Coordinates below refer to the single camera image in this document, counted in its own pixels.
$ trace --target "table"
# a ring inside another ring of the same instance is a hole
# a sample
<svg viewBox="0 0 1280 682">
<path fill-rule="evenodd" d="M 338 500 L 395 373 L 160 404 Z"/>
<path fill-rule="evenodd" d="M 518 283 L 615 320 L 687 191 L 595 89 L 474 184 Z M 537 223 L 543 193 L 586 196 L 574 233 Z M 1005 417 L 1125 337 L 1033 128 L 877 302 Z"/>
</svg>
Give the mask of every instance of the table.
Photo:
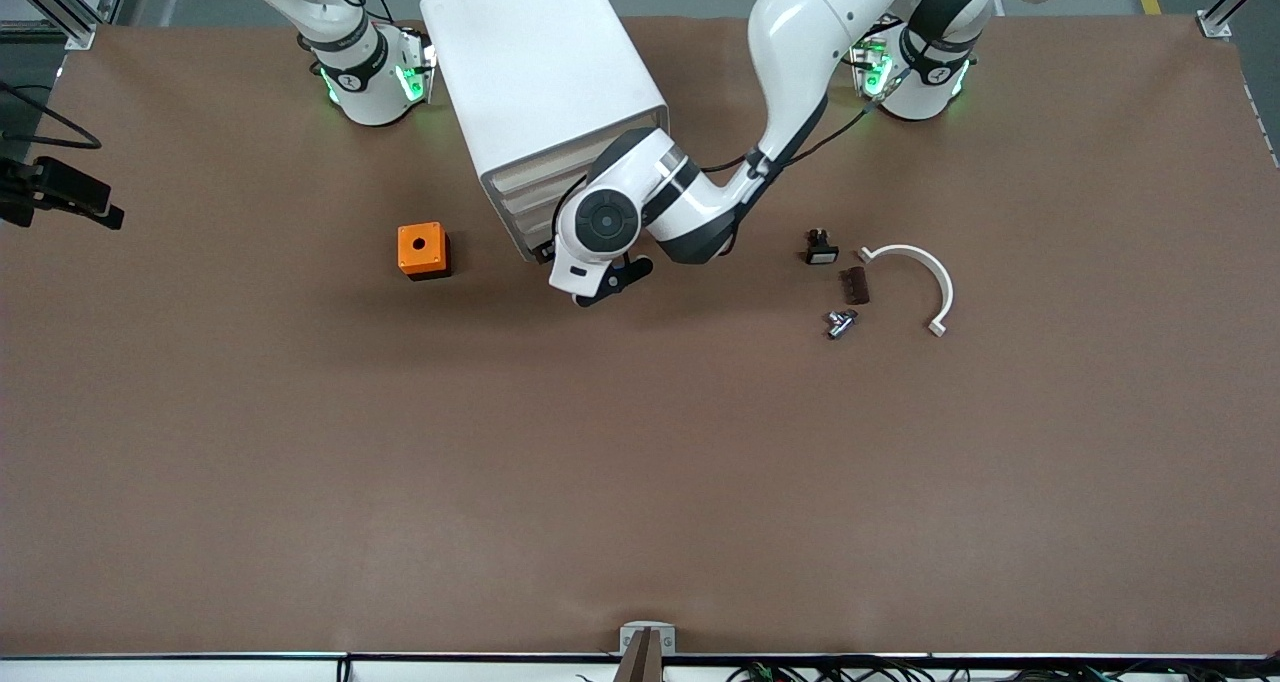
<svg viewBox="0 0 1280 682">
<path fill-rule="evenodd" d="M 627 20 L 703 166 L 763 129 L 741 20 Z M 54 107 L 124 230 L 0 230 L 0 651 L 1266 653 L 1280 175 L 1189 17 L 1001 18 L 737 250 L 575 308 L 447 93 L 389 129 L 291 29 L 116 29 Z M 858 107 L 845 72 L 814 139 Z M 396 228 L 443 221 L 411 284 Z M 844 255 L 806 267 L 810 226 Z M 869 266 L 919 244 L 955 278 Z"/>
</svg>

